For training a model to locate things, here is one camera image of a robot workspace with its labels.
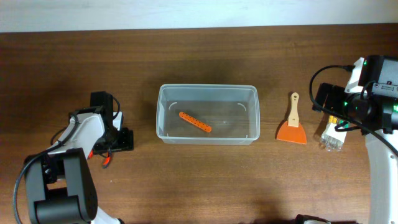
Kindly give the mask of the clear case of screwdriver bits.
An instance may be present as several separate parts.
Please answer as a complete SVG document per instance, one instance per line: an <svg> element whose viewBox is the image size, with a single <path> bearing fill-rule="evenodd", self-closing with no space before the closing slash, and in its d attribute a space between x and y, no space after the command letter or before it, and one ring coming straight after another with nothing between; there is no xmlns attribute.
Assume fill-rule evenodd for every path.
<svg viewBox="0 0 398 224"><path fill-rule="evenodd" d="M335 127L343 124L344 120L330 115L327 126L320 137L320 145L327 151L341 151L345 142L346 132L337 132Z"/></svg>

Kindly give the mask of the orange socket holder strip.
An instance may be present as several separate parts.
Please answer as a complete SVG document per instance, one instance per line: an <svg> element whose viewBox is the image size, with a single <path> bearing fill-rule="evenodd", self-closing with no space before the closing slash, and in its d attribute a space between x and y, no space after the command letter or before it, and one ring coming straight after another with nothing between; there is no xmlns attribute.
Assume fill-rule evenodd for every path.
<svg viewBox="0 0 398 224"><path fill-rule="evenodd" d="M212 127L210 125L195 119L194 117L190 116L189 114L184 113L183 111L179 112L178 115L184 121L194 125L196 128L199 128L206 133L210 133L212 131Z"/></svg>

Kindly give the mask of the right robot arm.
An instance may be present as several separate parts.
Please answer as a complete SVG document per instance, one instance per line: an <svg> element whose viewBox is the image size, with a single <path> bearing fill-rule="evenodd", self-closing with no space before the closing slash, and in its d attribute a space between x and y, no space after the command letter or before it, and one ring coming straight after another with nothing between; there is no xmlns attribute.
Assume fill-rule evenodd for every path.
<svg viewBox="0 0 398 224"><path fill-rule="evenodd" d="M370 223L397 223L397 57L368 55L352 65L345 87L322 83L310 92L314 111L342 119L336 132L360 130L368 152Z"/></svg>

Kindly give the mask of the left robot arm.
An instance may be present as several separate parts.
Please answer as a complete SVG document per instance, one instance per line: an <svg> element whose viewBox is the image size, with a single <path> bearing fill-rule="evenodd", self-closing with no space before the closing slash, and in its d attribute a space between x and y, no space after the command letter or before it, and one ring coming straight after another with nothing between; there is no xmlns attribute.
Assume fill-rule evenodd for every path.
<svg viewBox="0 0 398 224"><path fill-rule="evenodd" d="M119 101L105 91L92 92L90 105L69 114L67 127L50 140L50 147L28 156L16 179L12 196L16 222L19 185L25 182L31 223L122 224L98 205L88 159L104 157L107 168L116 152L134 149L134 133L123 127Z"/></svg>

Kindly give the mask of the orange handled pliers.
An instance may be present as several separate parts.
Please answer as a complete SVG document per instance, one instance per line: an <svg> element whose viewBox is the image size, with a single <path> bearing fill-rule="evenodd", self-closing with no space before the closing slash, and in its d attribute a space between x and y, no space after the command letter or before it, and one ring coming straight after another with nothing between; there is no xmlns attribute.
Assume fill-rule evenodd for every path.
<svg viewBox="0 0 398 224"><path fill-rule="evenodd" d="M88 154L87 159L91 159L93 156L95 155L94 150L91 150L90 153ZM110 149L107 150L106 153L99 153L99 156L101 156L104 160L101 164L103 169L108 168L108 166L111 163L111 159L112 159L112 152Z"/></svg>

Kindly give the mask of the clear plastic container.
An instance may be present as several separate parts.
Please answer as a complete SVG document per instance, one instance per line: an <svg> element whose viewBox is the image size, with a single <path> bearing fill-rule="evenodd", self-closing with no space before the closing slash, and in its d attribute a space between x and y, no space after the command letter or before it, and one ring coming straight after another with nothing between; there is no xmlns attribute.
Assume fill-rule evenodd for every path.
<svg viewBox="0 0 398 224"><path fill-rule="evenodd" d="M206 133L179 112L212 127ZM260 136L256 87L224 84L164 84L159 90L157 136L167 144L250 145Z"/></svg>

